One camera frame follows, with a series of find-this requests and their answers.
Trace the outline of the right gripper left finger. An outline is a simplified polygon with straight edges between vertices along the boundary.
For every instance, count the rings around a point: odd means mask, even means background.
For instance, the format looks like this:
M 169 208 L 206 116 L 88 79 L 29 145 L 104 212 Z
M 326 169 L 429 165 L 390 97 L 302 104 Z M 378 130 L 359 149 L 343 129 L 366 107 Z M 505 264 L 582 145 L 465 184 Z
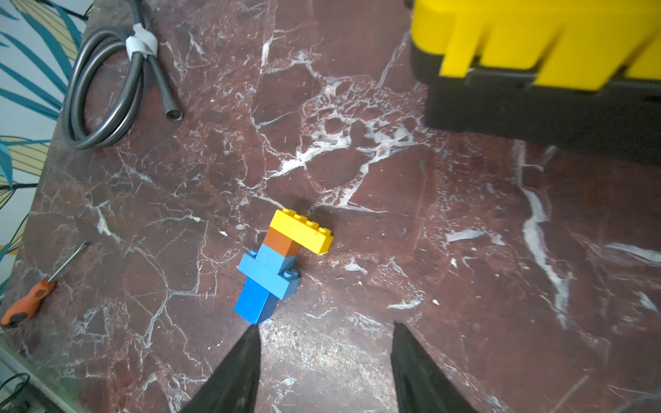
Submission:
M 260 331 L 251 325 L 181 412 L 254 412 L 260 372 Z

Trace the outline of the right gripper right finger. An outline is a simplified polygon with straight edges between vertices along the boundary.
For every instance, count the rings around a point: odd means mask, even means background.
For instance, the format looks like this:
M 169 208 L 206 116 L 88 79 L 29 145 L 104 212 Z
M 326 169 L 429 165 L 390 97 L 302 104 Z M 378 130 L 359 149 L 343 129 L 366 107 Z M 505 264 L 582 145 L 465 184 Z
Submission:
M 394 323 L 391 363 L 399 412 L 477 412 L 399 322 Z

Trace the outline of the dark blue square lego brick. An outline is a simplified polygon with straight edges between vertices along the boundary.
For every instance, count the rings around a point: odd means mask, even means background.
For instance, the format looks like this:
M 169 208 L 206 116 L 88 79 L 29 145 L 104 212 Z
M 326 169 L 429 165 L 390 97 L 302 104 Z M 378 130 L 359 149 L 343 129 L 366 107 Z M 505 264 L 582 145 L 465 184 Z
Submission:
M 266 288 L 247 278 L 234 311 L 251 325 L 259 325 L 272 316 L 278 301 Z

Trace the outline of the light blue long lego brick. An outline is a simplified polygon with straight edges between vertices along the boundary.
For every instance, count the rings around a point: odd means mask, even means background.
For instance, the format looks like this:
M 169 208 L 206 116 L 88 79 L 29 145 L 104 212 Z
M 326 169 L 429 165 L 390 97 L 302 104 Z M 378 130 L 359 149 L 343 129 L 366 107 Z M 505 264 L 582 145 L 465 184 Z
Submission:
M 292 268 L 285 271 L 282 275 L 278 275 L 261 265 L 256 260 L 256 254 L 258 254 L 258 251 L 250 251 L 244 254 L 239 263 L 239 271 L 266 288 L 280 300 L 294 295 L 300 285 L 300 273 L 295 268 Z

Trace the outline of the orange square lego brick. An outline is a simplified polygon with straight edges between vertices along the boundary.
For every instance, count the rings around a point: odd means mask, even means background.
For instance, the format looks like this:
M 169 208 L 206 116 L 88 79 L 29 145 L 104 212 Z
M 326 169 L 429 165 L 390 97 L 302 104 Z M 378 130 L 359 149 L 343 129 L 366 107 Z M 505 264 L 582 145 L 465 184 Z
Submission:
M 282 256 L 297 256 L 301 251 L 300 244 L 272 227 L 268 229 L 263 244 Z

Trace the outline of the yellow long lego brick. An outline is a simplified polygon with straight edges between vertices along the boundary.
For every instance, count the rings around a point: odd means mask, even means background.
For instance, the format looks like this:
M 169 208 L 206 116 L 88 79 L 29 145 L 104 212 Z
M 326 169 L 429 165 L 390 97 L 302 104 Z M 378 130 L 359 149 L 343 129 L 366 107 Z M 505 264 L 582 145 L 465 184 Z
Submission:
M 329 251 L 333 241 L 330 229 L 287 208 L 275 212 L 270 227 L 319 256 Z

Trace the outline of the light blue square lego brick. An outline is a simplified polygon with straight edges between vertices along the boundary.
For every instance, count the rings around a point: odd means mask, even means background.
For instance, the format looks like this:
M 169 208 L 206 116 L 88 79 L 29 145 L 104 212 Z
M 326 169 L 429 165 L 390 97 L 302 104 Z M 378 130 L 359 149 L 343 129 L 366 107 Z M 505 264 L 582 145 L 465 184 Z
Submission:
M 285 271 L 294 268 L 294 263 L 297 255 L 284 256 L 283 254 L 273 250 L 265 243 L 262 243 L 256 254 L 256 260 L 269 270 L 274 271 L 278 275 L 282 275 Z

